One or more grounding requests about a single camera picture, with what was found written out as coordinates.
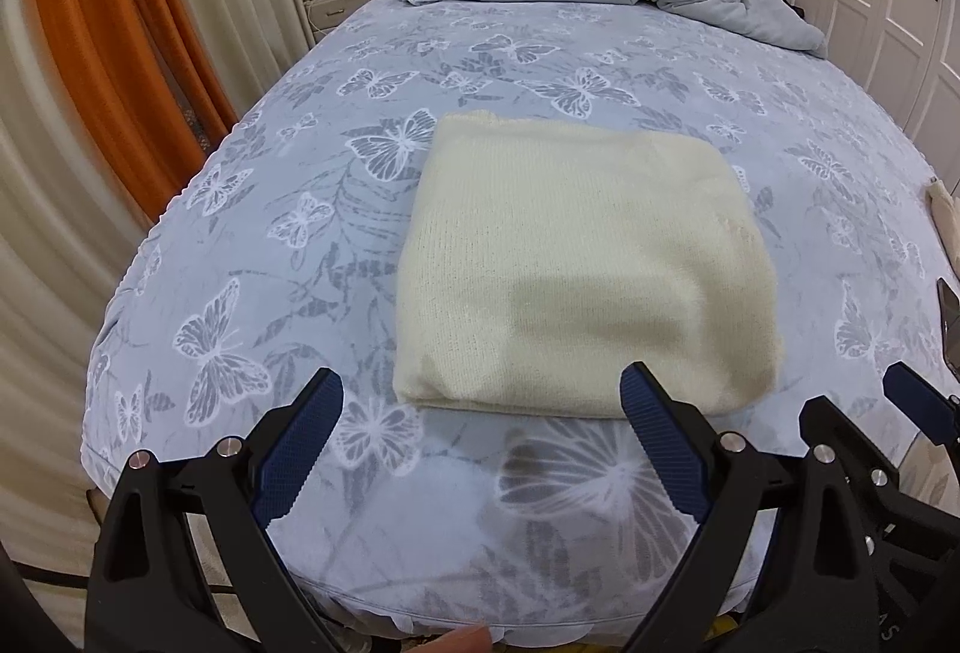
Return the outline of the person's left hand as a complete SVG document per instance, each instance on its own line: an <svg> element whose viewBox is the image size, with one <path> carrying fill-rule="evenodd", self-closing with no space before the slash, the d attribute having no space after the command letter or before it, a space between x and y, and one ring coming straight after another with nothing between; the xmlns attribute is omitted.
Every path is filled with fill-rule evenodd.
<svg viewBox="0 0 960 653"><path fill-rule="evenodd" d="M492 651L493 639L486 625L458 628L413 649L413 653L491 653Z"/></svg>

